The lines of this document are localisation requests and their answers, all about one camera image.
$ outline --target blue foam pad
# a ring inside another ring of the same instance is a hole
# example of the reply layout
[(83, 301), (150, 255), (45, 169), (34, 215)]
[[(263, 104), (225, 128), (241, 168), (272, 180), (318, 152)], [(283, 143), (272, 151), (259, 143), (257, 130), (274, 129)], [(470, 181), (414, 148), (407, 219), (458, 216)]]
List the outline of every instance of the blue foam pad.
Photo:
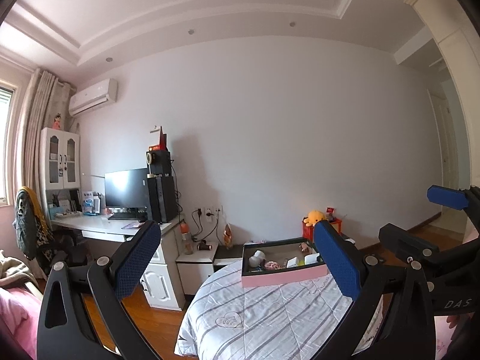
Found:
[(157, 223), (152, 223), (142, 238), (131, 250), (128, 257), (115, 274), (114, 290), (118, 300), (130, 296), (157, 250), (162, 232)]
[(427, 198), (432, 203), (450, 207), (455, 210), (463, 210), (469, 206), (469, 201), (463, 191), (451, 190), (450, 188), (432, 185), (428, 188)]
[(313, 230), (315, 247), (325, 261), (342, 294), (356, 300), (362, 289), (360, 272), (339, 244), (348, 241), (341, 239), (335, 230), (333, 230), (334, 234), (331, 234), (327, 230), (327, 226), (331, 227), (331, 225), (325, 222), (317, 222), (315, 225)]

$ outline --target octopus plush toy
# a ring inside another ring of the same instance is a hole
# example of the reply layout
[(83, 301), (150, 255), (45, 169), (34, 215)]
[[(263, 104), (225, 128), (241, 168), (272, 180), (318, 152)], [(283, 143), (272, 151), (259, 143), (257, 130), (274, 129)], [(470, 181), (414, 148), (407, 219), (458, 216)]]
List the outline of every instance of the octopus plush toy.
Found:
[(307, 227), (315, 226), (317, 222), (320, 222), (322, 219), (325, 219), (325, 216), (322, 212), (313, 210), (308, 213), (308, 216), (303, 220)]

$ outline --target beige curtain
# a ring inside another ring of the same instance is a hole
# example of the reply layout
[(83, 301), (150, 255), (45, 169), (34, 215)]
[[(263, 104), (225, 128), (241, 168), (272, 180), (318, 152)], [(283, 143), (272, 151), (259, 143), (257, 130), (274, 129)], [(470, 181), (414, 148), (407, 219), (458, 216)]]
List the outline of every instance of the beige curtain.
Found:
[(68, 126), (68, 102), (71, 86), (58, 77), (37, 69), (28, 84), (20, 111), (15, 150), (15, 186), (32, 188), (40, 199), (39, 146), (40, 131), (51, 127), (61, 114), (62, 128)]

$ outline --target computer tower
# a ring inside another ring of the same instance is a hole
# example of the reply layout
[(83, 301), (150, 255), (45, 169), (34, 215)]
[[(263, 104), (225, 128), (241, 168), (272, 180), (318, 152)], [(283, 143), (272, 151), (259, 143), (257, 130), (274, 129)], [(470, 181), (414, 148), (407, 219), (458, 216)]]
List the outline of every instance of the computer tower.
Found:
[(177, 195), (173, 176), (158, 175), (147, 179), (150, 204), (148, 219), (157, 223), (171, 222), (178, 215)]
[(172, 174), (172, 162), (168, 150), (149, 150), (146, 152), (148, 173), (153, 175)]

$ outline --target window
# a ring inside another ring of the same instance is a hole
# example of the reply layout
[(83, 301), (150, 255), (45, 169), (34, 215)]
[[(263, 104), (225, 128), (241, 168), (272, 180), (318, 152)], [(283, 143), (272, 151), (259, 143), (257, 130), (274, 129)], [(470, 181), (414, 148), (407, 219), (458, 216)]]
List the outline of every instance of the window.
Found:
[(5, 190), (5, 139), (7, 135), (7, 124), (10, 109), (10, 100), (14, 95), (12, 88), (5, 88), (0, 85), (0, 153), (2, 161), (0, 162), (0, 205), (6, 204)]

